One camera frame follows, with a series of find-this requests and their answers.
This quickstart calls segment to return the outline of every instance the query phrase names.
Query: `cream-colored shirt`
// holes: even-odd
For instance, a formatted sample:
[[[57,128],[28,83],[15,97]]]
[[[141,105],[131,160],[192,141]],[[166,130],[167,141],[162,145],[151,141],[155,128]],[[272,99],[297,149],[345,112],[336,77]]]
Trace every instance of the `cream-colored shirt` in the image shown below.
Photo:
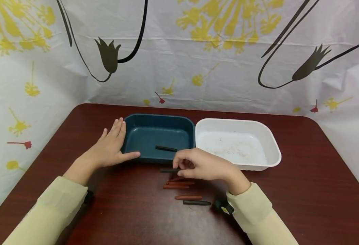
[[[87,194],[87,187],[57,177],[3,245],[54,245]],[[233,216],[253,245],[297,245],[295,238],[272,208],[259,186],[244,193],[227,193]]]

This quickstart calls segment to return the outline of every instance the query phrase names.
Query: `dark blue tray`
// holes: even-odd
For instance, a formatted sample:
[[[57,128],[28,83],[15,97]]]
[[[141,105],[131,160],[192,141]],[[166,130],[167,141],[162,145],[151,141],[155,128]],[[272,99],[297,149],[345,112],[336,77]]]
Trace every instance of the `dark blue tray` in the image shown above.
[[[194,124],[183,116],[132,114],[125,118],[126,136],[121,151],[139,151],[146,163],[171,164],[175,152],[155,149],[156,145],[177,150],[195,147]]]

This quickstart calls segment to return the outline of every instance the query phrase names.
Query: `white tray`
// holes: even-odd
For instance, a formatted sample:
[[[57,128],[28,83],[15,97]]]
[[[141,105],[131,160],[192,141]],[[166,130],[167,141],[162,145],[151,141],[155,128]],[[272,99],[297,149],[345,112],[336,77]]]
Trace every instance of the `white tray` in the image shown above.
[[[206,118],[196,124],[195,135],[196,147],[241,170],[262,171],[282,159],[271,130],[257,121]]]

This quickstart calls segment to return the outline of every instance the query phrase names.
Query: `hand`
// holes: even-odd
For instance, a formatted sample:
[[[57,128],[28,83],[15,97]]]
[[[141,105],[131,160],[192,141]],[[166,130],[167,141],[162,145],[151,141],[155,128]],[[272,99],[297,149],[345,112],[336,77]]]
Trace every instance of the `hand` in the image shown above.
[[[234,164],[199,148],[177,152],[173,168],[178,167],[182,170],[177,174],[185,178],[223,180],[233,195],[241,194],[251,186],[249,180]]]
[[[104,129],[102,136],[88,151],[77,158],[63,175],[74,183],[86,185],[92,173],[107,167],[140,157],[140,152],[122,154],[126,125],[123,118],[116,119],[110,132]]]
[[[123,163],[140,157],[140,152],[130,152],[122,154],[121,147],[124,143],[126,124],[123,118],[116,119],[110,132],[104,129],[98,142],[86,151],[79,160],[90,162],[99,167],[108,167]]]

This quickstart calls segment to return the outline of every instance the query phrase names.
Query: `brown tabletop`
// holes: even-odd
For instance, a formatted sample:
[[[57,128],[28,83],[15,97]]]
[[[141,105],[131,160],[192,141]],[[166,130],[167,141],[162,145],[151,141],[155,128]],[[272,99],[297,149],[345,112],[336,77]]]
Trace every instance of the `brown tabletop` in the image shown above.
[[[45,188],[95,143],[103,128],[133,113],[180,115],[194,123],[230,118],[267,125],[282,161],[245,175],[270,198],[299,244],[359,245],[359,183],[311,119],[97,104],[82,104],[71,112],[1,205],[0,244]],[[189,190],[162,190],[169,175],[159,173],[161,167],[130,163],[97,173],[91,183],[94,201],[83,207],[58,244],[250,244],[232,217],[174,200],[177,194],[202,194],[213,201],[224,195],[222,183],[197,181]]]

